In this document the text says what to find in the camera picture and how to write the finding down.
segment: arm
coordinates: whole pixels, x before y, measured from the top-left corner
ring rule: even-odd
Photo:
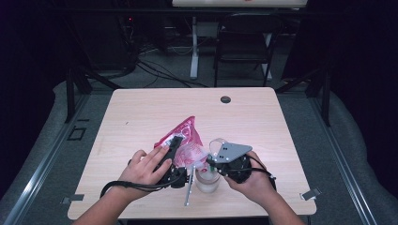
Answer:
[[[260,161],[260,158],[253,151],[247,155]],[[253,167],[261,169],[261,166],[252,159],[251,164]],[[261,205],[268,212],[273,224],[303,224],[282,196],[272,187],[268,177],[264,173],[252,172],[249,179],[242,184],[236,183],[227,176],[225,180],[232,189],[241,192],[249,200]]]
[[[120,175],[120,181],[155,185],[172,164],[167,159],[155,171],[168,151],[168,146],[157,147],[147,154],[139,150],[134,154],[130,164]],[[82,214],[73,224],[115,224],[123,210],[133,201],[143,198],[148,192],[135,188],[111,187],[106,194]]]

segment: wooden table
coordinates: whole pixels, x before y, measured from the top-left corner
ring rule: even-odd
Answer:
[[[222,103],[221,97],[231,98]],[[316,211],[314,200],[299,194],[308,191],[295,145],[271,88],[173,88],[120,89],[111,98],[94,142],[68,216],[76,219],[100,196],[109,181],[116,180],[128,160],[139,149],[147,152],[153,144],[189,116],[201,140],[216,138],[248,144],[276,177],[278,192],[299,215]],[[232,190],[222,178],[211,194],[192,185],[190,205],[184,206],[186,188],[151,193],[133,202],[120,218],[229,218],[266,216],[257,204]]]
[[[304,8],[307,0],[173,0],[174,7]]]

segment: clear plastic bag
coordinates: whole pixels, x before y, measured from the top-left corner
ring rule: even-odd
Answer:
[[[196,170],[203,170],[207,168],[208,152],[202,145],[199,133],[196,131],[195,117],[190,116],[181,124],[172,129],[166,136],[161,138],[159,142],[155,143],[155,147],[161,145],[169,145],[170,141],[175,137],[183,138],[181,145],[176,150],[176,156],[173,164],[177,167],[190,168],[195,166]]]

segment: chair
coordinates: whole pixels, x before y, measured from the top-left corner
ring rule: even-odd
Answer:
[[[217,31],[214,86],[217,87],[219,62],[256,64],[254,69],[267,64],[263,82],[266,86],[276,37],[282,29],[282,20],[274,15],[234,13],[224,17]]]

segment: black hole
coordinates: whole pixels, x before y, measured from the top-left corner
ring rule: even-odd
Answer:
[[[223,97],[221,98],[221,101],[222,101],[222,103],[227,104],[227,103],[231,102],[231,98],[228,97],[228,96],[223,96]]]

